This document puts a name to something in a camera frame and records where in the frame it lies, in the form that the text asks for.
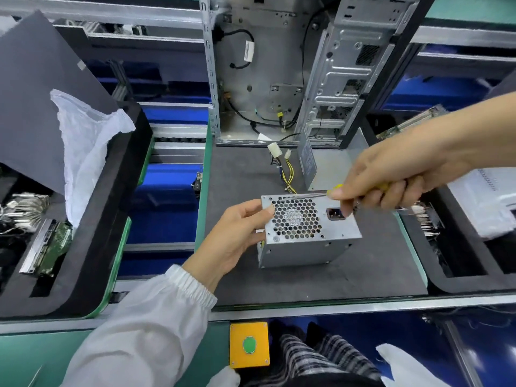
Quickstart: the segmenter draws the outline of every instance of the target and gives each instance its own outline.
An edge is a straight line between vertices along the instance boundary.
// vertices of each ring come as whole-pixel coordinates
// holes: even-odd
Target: green button
[[[256,339],[254,337],[246,337],[243,340],[243,351],[247,354],[252,354],[256,350]]]

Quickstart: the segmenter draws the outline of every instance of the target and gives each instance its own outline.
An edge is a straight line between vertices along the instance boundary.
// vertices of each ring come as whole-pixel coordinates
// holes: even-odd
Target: circuit board
[[[65,254],[72,242],[72,228],[66,222],[57,222],[52,231],[47,233],[48,240],[40,253],[37,275],[53,276],[54,265],[57,259]]]

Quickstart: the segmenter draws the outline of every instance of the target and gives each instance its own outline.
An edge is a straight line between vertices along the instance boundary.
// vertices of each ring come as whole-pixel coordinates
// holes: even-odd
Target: white lab coat
[[[61,387],[172,387],[188,368],[217,302],[201,283],[174,265],[131,291],[106,323],[74,354]],[[377,347],[395,381],[388,387],[449,387],[395,346]],[[209,387],[237,387],[229,367]]]

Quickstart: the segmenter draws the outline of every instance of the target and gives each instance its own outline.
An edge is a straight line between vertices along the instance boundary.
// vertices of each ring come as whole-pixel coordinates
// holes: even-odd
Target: person's left hand
[[[183,264],[183,269],[213,293],[243,252],[265,240],[265,233],[256,230],[264,228],[273,217],[274,206],[262,210],[261,200],[229,207],[199,249]]]

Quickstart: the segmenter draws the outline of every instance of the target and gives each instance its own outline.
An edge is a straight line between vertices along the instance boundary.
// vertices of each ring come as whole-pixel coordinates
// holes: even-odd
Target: power supply unit
[[[264,195],[261,205],[275,207],[258,244],[261,269],[329,263],[362,237],[354,216],[345,218],[339,202],[326,196]]]

